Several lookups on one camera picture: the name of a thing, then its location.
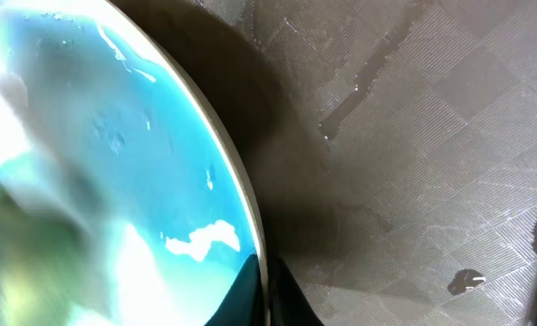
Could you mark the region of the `white plate top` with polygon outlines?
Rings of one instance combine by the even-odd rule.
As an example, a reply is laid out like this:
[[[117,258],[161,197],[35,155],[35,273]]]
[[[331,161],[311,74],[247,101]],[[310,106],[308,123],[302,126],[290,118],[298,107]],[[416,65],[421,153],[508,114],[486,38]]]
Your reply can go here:
[[[68,325],[206,325],[251,254],[270,322],[254,193],[187,73],[109,1],[0,1],[0,182],[30,204],[77,180],[117,316]]]

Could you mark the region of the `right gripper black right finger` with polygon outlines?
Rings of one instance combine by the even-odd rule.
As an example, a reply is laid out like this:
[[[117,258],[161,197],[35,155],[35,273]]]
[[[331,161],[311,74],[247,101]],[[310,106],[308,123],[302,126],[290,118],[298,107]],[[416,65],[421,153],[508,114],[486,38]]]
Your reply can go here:
[[[323,326],[281,257],[269,258],[268,277],[271,326]]]

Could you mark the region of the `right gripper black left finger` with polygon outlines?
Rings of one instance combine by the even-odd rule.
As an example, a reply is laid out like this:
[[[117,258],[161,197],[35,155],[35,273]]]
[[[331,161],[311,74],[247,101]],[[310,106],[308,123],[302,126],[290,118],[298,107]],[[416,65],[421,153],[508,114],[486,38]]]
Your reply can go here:
[[[263,326],[264,299],[258,258],[243,264],[217,311],[206,326]]]

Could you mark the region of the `green yellow sponge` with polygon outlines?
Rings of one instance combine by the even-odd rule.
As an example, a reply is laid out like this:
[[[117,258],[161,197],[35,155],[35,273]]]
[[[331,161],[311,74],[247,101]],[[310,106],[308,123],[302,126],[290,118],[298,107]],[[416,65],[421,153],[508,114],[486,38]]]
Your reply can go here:
[[[81,180],[59,198],[29,194],[30,204],[0,182],[0,325],[68,325],[81,313],[113,321],[106,272],[103,196]]]

